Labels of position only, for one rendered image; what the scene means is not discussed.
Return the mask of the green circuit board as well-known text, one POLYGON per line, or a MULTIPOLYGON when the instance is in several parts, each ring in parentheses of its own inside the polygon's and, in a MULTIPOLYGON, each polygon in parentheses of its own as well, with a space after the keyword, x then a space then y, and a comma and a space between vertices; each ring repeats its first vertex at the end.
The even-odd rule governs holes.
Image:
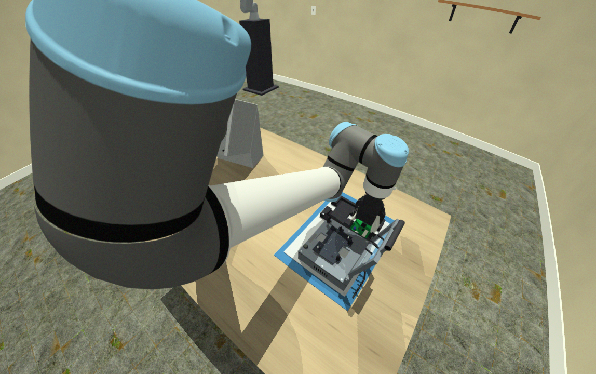
POLYGON ((363 237, 369 236, 371 232, 371 226, 367 225, 367 223, 361 222, 361 220, 358 219, 355 220, 350 228, 363 237))

